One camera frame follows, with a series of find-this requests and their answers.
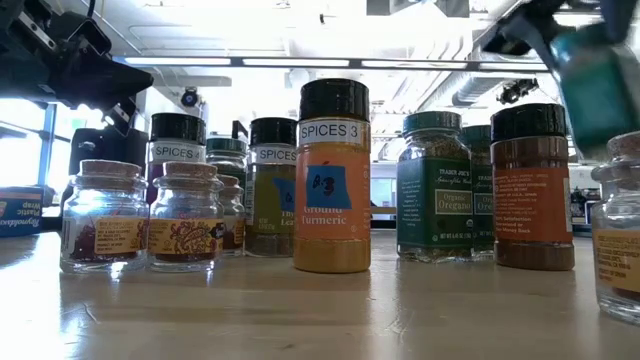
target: box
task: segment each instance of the box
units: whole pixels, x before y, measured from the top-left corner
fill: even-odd
[[[40,233],[43,189],[0,187],[0,237]]]

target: ground turmeric bottle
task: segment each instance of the ground turmeric bottle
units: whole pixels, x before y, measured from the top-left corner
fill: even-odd
[[[293,264],[319,273],[371,264],[369,90],[347,79],[302,87]]]

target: wooden table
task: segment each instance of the wooden table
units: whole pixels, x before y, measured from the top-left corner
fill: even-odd
[[[0,359],[639,359],[600,314],[590,241],[573,272],[431,266],[374,231],[369,272],[225,259],[212,274],[66,275],[59,238],[0,239]]]

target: security camera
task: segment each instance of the security camera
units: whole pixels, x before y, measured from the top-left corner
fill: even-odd
[[[180,99],[180,103],[184,107],[195,107],[198,105],[200,98],[198,97],[198,88],[196,87],[187,87],[184,89],[184,94],[182,94],[182,98]]]

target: spice jar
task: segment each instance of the spice jar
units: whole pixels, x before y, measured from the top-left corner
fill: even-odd
[[[203,163],[205,159],[206,124],[187,115],[158,113],[151,116],[151,136],[147,157],[147,202],[158,195],[154,179],[162,176],[162,164],[167,161]]]
[[[496,261],[532,270],[574,266],[564,108],[527,104],[491,119]]]
[[[469,149],[458,139],[460,115],[407,116],[397,166],[398,255],[428,263],[471,259],[473,200]]]
[[[473,257],[493,260],[493,169],[491,168],[491,125],[462,129],[462,142],[471,150],[473,191]]]
[[[293,255],[296,126],[285,118],[251,122],[251,155],[247,174],[247,237],[251,256]]]
[[[218,174],[238,178],[238,185],[246,189],[247,143],[225,137],[207,139],[207,164],[218,168]]]
[[[609,141],[613,160],[591,173],[602,200],[591,208],[600,309],[640,325],[640,133]]]
[[[64,272],[126,271],[144,267],[149,205],[142,169],[83,160],[71,177],[63,210],[60,267]]]
[[[320,273],[371,264],[369,89],[346,79],[302,87],[293,264]]]
[[[217,169],[207,164],[170,161],[154,180],[158,198],[151,205],[149,259],[152,270],[213,269],[224,219]]]
[[[242,255],[244,244],[244,206],[242,206],[242,188],[239,180],[233,176],[218,175],[224,188],[220,191],[220,203],[224,208],[224,234],[218,250],[224,256]]]

